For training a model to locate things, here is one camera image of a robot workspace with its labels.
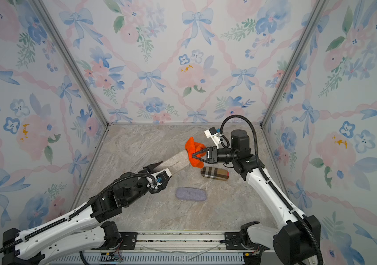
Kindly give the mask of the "grey stone-pattern eyeglass case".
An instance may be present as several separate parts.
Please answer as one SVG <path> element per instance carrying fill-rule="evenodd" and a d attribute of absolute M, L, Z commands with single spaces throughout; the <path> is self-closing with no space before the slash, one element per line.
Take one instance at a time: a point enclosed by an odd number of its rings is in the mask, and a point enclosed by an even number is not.
<path fill-rule="evenodd" d="M 184 168 L 190 165 L 190 160 L 188 158 L 188 154 L 186 150 L 182 150 L 181 152 L 177 153 L 173 157 L 169 158 L 168 160 L 161 163 L 157 169 L 161 170 L 168 170 L 171 175 L 177 174 Z"/>

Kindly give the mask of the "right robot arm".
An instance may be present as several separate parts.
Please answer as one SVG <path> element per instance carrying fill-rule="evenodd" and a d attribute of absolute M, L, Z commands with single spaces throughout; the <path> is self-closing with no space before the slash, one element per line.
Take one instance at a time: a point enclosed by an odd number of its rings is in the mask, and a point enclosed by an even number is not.
<path fill-rule="evenodd" d="M 240 227 L 239 236 L 227 237 L 225 242 L 259 254 L 266 249 L 273 250 L 285 265 L 305 261 L 323 264 L 319 221 L 314 216 L 307 216 L 276 185 L 263 163 L 251 153 L 247 132 L 232 131 L 227 147 L 222 145 L 223 135 L 215 128 L 207 129 L 205 135 L 214 145 L 193 153 L 192 158 L 210 165 L 232 164 L 241 178 L 259 194 L 277 224 L 274 229 L 258 221 L 246 223 Z"/>

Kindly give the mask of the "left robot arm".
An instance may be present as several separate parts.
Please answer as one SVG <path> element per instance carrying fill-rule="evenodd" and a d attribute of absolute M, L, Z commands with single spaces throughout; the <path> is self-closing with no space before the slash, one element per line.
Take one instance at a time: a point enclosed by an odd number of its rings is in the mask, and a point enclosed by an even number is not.
<path fill-rule="evenodd" d="M 1 253 L 4 265 L 46 265 L 80 251 L 109 250 L 122 242 L 112 217 L 147 193 L 164 190 L 172 177 L 169 169 L 158 172 L 150 164 L 141 172 L 127 172 L 74 210 L 28 230 L 4 233 Z"/>

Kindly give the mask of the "orange microfiber cloth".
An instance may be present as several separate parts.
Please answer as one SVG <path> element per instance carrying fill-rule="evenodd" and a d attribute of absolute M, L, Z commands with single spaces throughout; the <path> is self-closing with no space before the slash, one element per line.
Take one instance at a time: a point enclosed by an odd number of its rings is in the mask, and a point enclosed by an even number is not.
<path fill-rule="evenodd" d="M 192 158 L 193 158 L 192 154 L 205 148 L 206 146 L 204 144 L 195 142 L 193 137 L 190 137 L 188 139 L 188 141 L 185 144 L 185 150 L 187 151 L 191 166 L 192 166 Z"/>

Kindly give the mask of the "brown plaid eyeglass case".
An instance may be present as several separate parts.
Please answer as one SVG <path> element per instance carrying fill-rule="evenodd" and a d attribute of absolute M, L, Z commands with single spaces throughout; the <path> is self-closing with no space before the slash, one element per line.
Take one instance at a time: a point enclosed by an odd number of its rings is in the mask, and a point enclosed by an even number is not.
<path fill-rule="evenodd" d="M 215 180 L 226 181 L 229 179 L 229 172 L 227 170 L 215 167 L 204 167 L 200 171 L 201 176 Z"/>

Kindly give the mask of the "purple fabric eyeglass case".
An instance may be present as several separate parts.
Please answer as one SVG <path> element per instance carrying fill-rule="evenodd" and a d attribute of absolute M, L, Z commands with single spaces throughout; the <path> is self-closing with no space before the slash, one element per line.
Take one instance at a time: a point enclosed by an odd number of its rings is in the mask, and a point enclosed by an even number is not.
<path fill-rule="evenodd" d="M 175 196 L 183 201 L 203 202 L 207 199 L 207 193 L 204 190 L 191 187 L 178 187 Z"/>

